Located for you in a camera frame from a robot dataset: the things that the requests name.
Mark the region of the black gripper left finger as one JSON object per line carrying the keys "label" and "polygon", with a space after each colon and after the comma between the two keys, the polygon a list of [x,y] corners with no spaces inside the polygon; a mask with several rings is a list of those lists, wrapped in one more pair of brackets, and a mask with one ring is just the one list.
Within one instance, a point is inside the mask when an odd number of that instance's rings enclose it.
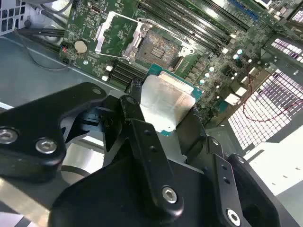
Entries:
{"label": "black gripper left finger", "polygon": [[111,151],[133,159],[150,214],[177,218],[183,212],[183,197],[156,131],[131,96],[108,96],[92,83],[81,83],[2,113],[0,128],[3,176],[52,179],[66,156],[66,143],[96,130],[104,133]]}

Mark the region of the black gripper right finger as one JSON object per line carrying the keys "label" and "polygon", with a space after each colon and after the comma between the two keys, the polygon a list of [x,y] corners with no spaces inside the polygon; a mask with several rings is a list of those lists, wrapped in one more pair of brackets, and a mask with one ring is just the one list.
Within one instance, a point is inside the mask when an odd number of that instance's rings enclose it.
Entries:
{"label": "black gripper right finger", "polygon": [[212,226],[297,226],[249,163],[238,154],[226,156],[219,141],[207,135],[195,106],[178,124],[177,135],[186,163],[207,177]]}

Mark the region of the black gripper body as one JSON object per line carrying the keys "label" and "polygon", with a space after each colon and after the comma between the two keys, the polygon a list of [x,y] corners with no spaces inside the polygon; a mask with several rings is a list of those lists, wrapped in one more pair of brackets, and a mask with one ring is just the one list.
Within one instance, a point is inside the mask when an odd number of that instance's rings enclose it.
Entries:
{"label": "black gripper body", "polygon": [[[212,186],[197,169],[175,161],[170,166],[184,198],[172,227],[219,227]],[[161,227],[150,214],[131,157],[102,168],[65,189],[51,210],[53,227]]]}

